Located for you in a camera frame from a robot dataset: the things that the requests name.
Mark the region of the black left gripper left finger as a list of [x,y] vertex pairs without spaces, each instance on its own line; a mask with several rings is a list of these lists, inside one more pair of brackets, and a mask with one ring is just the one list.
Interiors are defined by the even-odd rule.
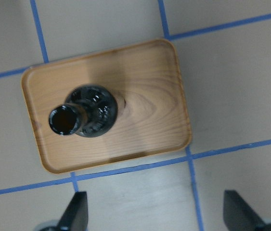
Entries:
[[57,231],[86,231],[88,227],[88,199],[86,192],[76,192],[56,225]]

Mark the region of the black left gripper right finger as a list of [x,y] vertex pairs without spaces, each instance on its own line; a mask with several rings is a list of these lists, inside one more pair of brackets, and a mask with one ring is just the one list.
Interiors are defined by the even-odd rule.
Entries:
[[262,218],[235,190],[224,191],[223,221],[229,231],[261,231],[266,226]]

